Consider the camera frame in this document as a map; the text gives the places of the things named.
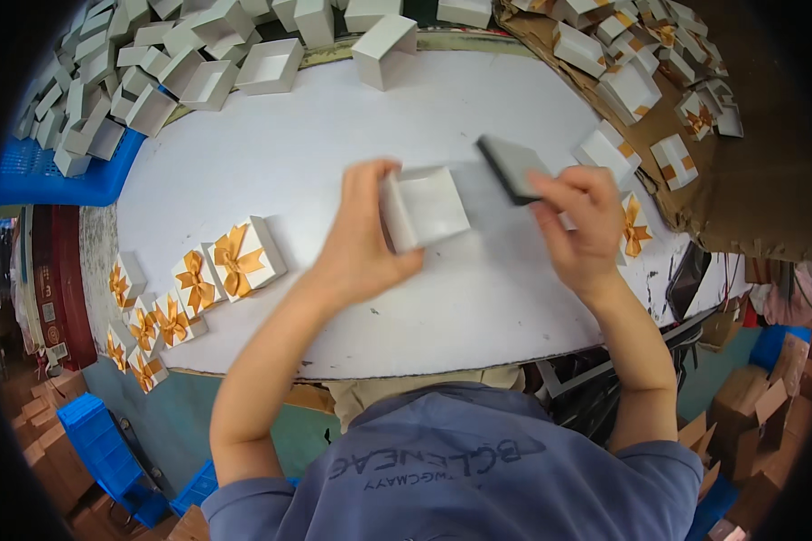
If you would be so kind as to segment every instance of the gold ribbon bow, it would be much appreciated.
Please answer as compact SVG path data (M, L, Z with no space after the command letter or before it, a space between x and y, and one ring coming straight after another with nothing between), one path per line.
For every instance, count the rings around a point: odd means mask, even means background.
M187 272L176 275L181 280L181 289L191 287L189 302L193 313L199 312L199 306L204 310L214 304L214 284L208 284L202 277L202 256L195 250L184 255L184 266Z
M153 375L162 370L162 362L159 362L159 359L151 359L151 362L144 362L141 353L136 355L136 361L138 362L138 366L141 367L141 370L136 370L136 367L130 364L132 374L135 375L136 381L138 381L138 385L142 390L145 393L149 393L153 390L154 386Z
M111 333L108 333L108 356L115 364L118 365L119 371L126 370L126 361L124 361L124 348L121 346L114 347L114 338Z
M118 307L125 307L127 299L124 297L124 291L130 287L126 284L126 276L120 277L120 266L117 263L114 264L108 276L108 288L114 293L114 299L118 301Z
M637 213L641 211L641 202L633 197L628 201L628 208L625 209L624 229L626 246L625 253L631 257L637 257L641 253L641 241L650 240L651 237L647 233L647 226L635 226L635 218Z
M228 275L222 286L233 297L246 297L249 295L253 289L249 287L247 273L265 268L259 261L262 252L265 251L264 248L253 250L249 254L238 257L240 244L243 243L243 237L247 233L248 225L245 223L239 228L232 226L228 236L224 234L215 244L214 265L226 267Z
M186 312L177 312L177 301L171 300L171 295L165 298L166 305L168 305L168 315L162 313L157 304L157 309L154 311L157 323L159 323L159 331L162 332L162 337L165 343L169 346L174 345L175 336L177 342L183 342L187 338L187 327L189 327L189 320L187 319Z
M157 331L153 328L157 323L157 318L153 312L145 316L141 308L136 308L136 319L138 325L130 324L130 332L138 341L138 347L149 352L152 349L151 340L157 337Z

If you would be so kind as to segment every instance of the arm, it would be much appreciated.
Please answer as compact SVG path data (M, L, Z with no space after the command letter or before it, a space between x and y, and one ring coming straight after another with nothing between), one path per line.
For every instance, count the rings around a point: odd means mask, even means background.
M377 160L347 169L340 209L316 263L229 369L210 422L210 449L220 486L282 477L270 430L306 349L339 311L421 270L422 250L391 254L382 234L378 182L398 168L394 162Z
M598 321L620 380L610 451L676 441L676 374L668 347L617 270L623 207L613 178L604 168L570 167L557 179L533 172L530 181L543 198L531 208L553 266ZM557 215L562 211L577 230L565 230Z

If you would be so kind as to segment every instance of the white table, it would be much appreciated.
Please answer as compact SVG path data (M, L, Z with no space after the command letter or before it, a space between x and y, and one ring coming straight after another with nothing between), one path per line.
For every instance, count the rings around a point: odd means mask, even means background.
M388 92L361 85L352 60L298 73L292 92L233 92L219 113L195 112L144 142L117 204L121 250L148 291L247 215L264 216L289 274L206 316L210 332L162 353L170 368L224 373L254 329L309 267L339 204L349 163L387 155L405 167L449 165L473 230L427 251L422 274L336 317L307 353L308 380L478 369L602 342L595 320L553 272L527 209L507 204L474 142L483 133L529 145L552 170L598 117L545 64L514 55L420 52ZM670 232L637 181L655 239L622 269L660 326L688 244ZM725 267L708 271L691 313L724 298ZM737 263L732 256L731 272ZM745 289L742 267L731 295Z

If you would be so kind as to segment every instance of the blue shirt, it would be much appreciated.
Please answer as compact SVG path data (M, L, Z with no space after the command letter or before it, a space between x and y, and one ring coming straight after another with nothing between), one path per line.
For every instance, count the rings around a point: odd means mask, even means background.
M535 399L444 384L370 406L311 464L221 487L211 541L682 539L703 468L676 441L617 455Z

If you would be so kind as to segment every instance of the worker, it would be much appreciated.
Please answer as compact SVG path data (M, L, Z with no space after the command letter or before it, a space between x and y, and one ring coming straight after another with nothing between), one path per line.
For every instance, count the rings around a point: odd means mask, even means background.
M607 169L529 180L557 276L595 317L619 377L609 449L553 424L534 396L455 373L375 403L358 393L364 411L346 433L297 488L284 478L271 427L306 349L338 312L422 268L422 249L392 254L383 239L379 182L399 167L347 169L318 259L222 382L210 425L220 488L202 505L211 540L684 538L703 468L677 441L668 348L617 271L623 209Z

